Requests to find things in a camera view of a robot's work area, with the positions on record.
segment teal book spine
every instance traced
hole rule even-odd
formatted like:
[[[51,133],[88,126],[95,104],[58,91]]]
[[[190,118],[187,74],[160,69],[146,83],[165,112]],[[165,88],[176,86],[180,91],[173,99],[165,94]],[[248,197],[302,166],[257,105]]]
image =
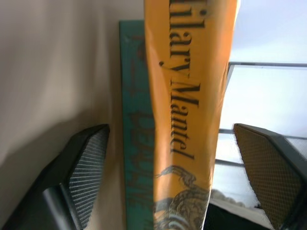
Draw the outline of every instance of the teal book spine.
[[[119,30],[127,230],[153,230],[154,117],[144,22],[122,21]]]

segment white wall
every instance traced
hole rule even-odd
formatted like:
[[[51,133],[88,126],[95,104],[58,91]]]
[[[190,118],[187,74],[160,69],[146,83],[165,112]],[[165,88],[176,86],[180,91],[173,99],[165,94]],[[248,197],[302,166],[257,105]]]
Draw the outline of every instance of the white wall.
[[[0,1],[0,226],[68,137],[103,122],[93,227],[124,228],[118,21],[142,16],[142,0]]]

